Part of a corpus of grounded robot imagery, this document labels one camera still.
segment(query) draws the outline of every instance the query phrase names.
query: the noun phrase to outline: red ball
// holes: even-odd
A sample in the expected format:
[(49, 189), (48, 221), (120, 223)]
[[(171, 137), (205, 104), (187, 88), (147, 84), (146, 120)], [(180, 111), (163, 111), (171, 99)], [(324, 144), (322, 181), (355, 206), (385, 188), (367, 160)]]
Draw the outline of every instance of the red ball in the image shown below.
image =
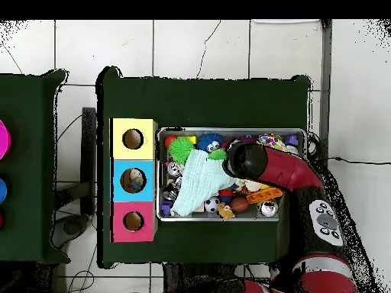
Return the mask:
[(166, 139), (164, 140), (164, 146), (168, 148), (173, 140), (176, 139), (175, 135), (168, 135)]
[(250, 202), (248, 202), (246, 197), (236, 197), (232, 199), (229, 206), (234, 213), (240, 213), (245, 212), (250, 207)]

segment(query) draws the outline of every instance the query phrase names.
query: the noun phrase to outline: wooden block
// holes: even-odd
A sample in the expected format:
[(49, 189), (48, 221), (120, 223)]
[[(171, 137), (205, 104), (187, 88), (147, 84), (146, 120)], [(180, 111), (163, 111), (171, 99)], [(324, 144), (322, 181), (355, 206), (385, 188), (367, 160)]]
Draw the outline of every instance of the wooden block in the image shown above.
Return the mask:
[[(142, 182), (132, 181), (137, 172), (143, 176)], [(155, 198), (154, 177), (154, 160), (114, 160), (113, 178), (110, 179), (114, 186), (113, 202), (152, 202)]]
[(113, 118), (112, 121), (114, 159), (155, 158), (155, 121), (133, 118)]
[(157, 231), (153, 202), (115, 202), (112, 243), (151, 242)]

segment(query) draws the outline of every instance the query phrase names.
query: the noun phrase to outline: toy ball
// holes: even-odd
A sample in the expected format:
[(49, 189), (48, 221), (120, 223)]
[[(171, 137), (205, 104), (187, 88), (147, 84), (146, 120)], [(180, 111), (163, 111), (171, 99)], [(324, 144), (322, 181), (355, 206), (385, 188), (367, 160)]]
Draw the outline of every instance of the toy ball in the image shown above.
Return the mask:
[(244, 182), (245, 182), (247, 190), (250, 192), (257, 192), (262, 187), (262, 183), (259, 183), (259, 182), (254, 182), (254, 181), (250, 181), (250, 180), (245, 180)]
[(265, 217), (272, 217), (278, 211), (278, 204), (274, 199), (269, 201), (259, 202), (257, 204), (257, 210)]
[(223, 138), (216, 133), (203, 134), (199, 137), (197, 147), (199, 150), (204, 150), (207, 153), (211, 153), (214, 150), (218, 150), (223, 144)]
[(249, 207), (250, 203), (246, 199), (246, 197), (236, 197), (233, 198), (231, 203), (229, 204), (233, 212), (245, 212)]
[(208, 200), (206, 200), (204, 203), (205, 210), (208, 213), (213, 214), (217, 211), (217, 207), (218, 207), (219, 203), (220, 203), (220, 200), (218, 200), (218, 197), (211, 197)]
[(11, 135), (9, 134), (7, 128), (0, 120), (0, 159), (8, 152), (9, 147), (11, 146)]
[(164, 146), (166, 148), (170, 147), (170, 144), (173, 142), (173, 140), (176, 139), (175, 135), (168, 135), (166, 139), (164, 140)]
[(7, 196), (7, 186), (5, 185), (4, 181), (0, 179), (0, 204), (5, 200), (6, 196)]

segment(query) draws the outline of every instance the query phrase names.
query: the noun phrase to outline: blue object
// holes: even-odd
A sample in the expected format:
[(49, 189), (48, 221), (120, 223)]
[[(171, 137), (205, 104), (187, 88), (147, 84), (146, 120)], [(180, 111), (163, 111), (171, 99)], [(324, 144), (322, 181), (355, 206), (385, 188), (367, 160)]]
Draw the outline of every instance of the blue object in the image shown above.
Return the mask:
[(7, 185), (5, 185), (4, 181), (0, 179), (0, 204), (5, 200), (7, 196)]
[(211, 153), (213, 150), (218, 150), (223, 144), (223, 138), (216, 133), (203, 134), (199, 137), (197, 147), (199, 150)]
[(293, 145), (293, 146), (299, 145), (299, 141), (297, 140), (297, 136), (295, 134), (286, 136), (284, 143), (285, 145)]
[(218, 196), (218, 200), (220, 202), (224, 202), (225, 204), (229, 204), (232, 200), (232, 197), (221, 197), (220, 195)]
[[(128, 193), (121, 186), (121, 177), (127, 169), (139, 169), (147, 178), (144, 188), (137, 193)], [(153, 161), (119, 160), (114, 161), (114, 202), (152, 202), (153, 201)]]

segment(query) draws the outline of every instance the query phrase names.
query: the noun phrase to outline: table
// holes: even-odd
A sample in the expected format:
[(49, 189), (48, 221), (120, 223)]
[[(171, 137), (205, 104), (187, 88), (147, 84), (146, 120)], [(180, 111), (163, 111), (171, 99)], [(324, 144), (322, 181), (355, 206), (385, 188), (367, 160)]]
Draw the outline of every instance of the table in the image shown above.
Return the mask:
[(160, 222), (152, 243), (109, 242), (109, 118), (151, 118), (159, 127), (289, 127), (306, 130), (310, 86), (291, 80), (122, 78), (106, 67), (98, 93), (98, 263), (272, 262), (276, 222)]
[(0, 119), (11, 148), (0, 160), (8, 196), (0, 204), (0, 260), (67, 262), (50, 245), (54, 217), (54, 99), (66, 72), (0, 75)]

